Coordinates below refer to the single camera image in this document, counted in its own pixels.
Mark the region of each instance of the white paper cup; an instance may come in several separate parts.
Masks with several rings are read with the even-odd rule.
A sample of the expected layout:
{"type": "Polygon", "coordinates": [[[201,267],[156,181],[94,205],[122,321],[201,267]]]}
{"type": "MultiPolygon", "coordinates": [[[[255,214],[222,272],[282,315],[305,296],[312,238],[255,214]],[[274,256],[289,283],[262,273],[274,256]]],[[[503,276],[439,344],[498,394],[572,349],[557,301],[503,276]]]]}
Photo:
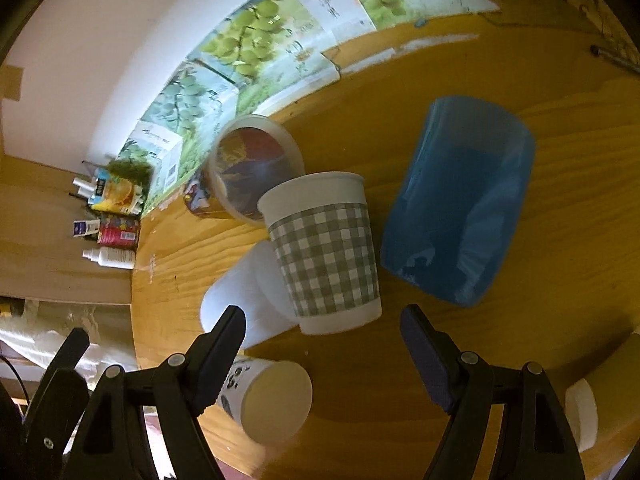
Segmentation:
{"type": "Polygon", "coordinates": [[[239,306],[246,317],[242,348],[250,348],[298,324],[270,241],[255,244],[211,285],[200,307],[202,329],[209,332],[229,305],[239,306]]]}
{"type": "Polygon", "coordinates": [[[258,201],[305,334],[344,332],[382,314],[363,182],[353,173],[315,173],[258,201]]]}
{"type": "Polygon", "coordinates": [[[217,404],[250,439],[273,446],[302,428],[312,397],[311,379],[299,364],[238,356],[217,404]]]}

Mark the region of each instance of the printed paper cup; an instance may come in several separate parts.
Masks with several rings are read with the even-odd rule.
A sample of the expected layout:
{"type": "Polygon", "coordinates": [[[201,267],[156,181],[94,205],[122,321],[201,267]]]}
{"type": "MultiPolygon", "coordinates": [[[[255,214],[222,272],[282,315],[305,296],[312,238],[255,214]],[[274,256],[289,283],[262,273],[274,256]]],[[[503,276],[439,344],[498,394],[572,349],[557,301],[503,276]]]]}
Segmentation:
{"type": "Polygon", "coordinates": [[[311,379],[299,364],[238,356],[217,404],[250,439],[272,446],[302,428],[312,397],[311,379]]]}
{"type": "Polygon", "coordinates": [[[258,202],[305,334],[344,332],[382,314],[363,184],[353,173],[315,173],[258,202]]]}

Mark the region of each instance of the wood grain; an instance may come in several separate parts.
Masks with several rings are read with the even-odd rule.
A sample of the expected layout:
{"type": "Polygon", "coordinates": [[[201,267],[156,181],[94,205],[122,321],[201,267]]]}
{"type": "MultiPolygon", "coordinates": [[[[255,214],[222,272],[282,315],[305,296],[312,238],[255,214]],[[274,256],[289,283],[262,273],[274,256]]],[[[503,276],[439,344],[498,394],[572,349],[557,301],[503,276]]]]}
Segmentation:
{"type": "MultiPolygon", "coordinates": [[[[561,397],[640,324],[640,80],[590,56],[594,32],[567,29],[461,16],[373,34],[341,46],[335,61],[344,66],[421,36],[479,38],[347,76],[274,117],[296,139],[309,173],[365,177],[377,249],[437,97],[501,104],[529,126],[538,151],[513,243],[478,307],[437,301],[380,269],[381,319],[338,335],[293,329],[249,350],[302,364],[314,384],[312,411],[292,442],[265,449],[209,408],[200,423],[219,459],[265,479],[422,478],[447,418],[430,403],[402,344],[398,317],[408,303],[492,364],[539,361],[561,397]]],[[[143,221],[132,282],[140,364],[188,348],[201,332],[207,288],[264,238],[265,230],[239,222],[197,219],[179,197],[143,221]]],[[[488,430],[494,443],[498,420],[492,416],[488,430]]],[[[638,436],[630,426],[586,453],[587,478],[625,456],[638,436]]],[[[487,477],[491,454],[488,444],[478,478],[487,477]]]]}

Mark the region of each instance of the white wall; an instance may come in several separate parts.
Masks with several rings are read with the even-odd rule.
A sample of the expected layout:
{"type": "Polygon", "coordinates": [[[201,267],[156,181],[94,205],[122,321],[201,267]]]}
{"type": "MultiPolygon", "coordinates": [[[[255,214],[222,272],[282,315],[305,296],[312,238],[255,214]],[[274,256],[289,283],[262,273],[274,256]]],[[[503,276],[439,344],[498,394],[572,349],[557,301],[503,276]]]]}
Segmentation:
{"type": "Polygon", "coordinates": [[[25,73],[3,107],[5,152],[70,171],[117,154],[184,56],[245,1],[44,1],[8,57],[25,73]]]}

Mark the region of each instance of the cable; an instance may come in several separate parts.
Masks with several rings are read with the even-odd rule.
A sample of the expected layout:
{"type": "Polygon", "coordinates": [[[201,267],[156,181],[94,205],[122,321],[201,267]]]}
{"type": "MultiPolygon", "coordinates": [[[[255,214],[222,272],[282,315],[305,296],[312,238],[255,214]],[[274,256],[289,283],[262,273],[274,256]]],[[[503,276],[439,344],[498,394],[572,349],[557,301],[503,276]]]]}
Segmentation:
{"type": "Polygon", "coordinates": [[[14,373],[15,378],[18,379],[18,382],[20,383],[20,386],[22,387],[22,392],[24,393],[24,398],[26,399],[27,406],[28,406],[31,403],[31,399],[29,398],[29,394],[27,393],[27,388],[24,387],[24,383],[22,382],[22,379],[20,378],[20,374],[14,368],[14,366],[11,364],[11,361],[9,361],[9,359],[4,357],[3,355],[0,355],[0,360],[4,361],[8,365],[8,367],[11,368],[11,371],[14,373]]]}

